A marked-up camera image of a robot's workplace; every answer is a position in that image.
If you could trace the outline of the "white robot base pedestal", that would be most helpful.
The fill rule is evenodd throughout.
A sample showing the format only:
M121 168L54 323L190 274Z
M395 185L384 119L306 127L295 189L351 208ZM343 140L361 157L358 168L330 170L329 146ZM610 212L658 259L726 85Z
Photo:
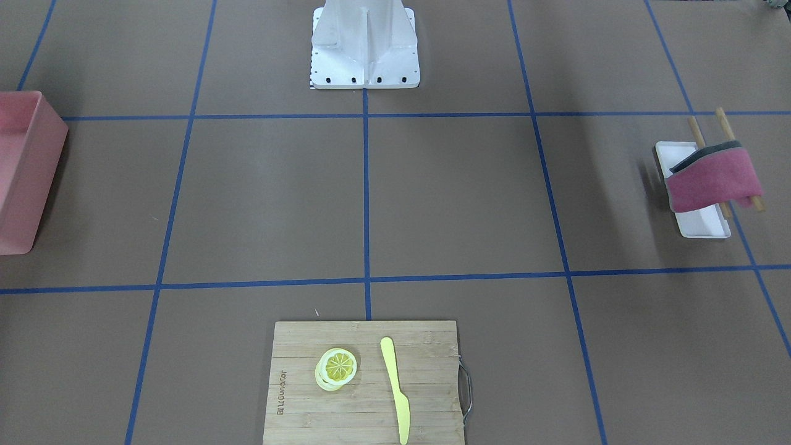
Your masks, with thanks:
M317 90L417 88L415 11L401 1L327 1L314 9L309 85Z

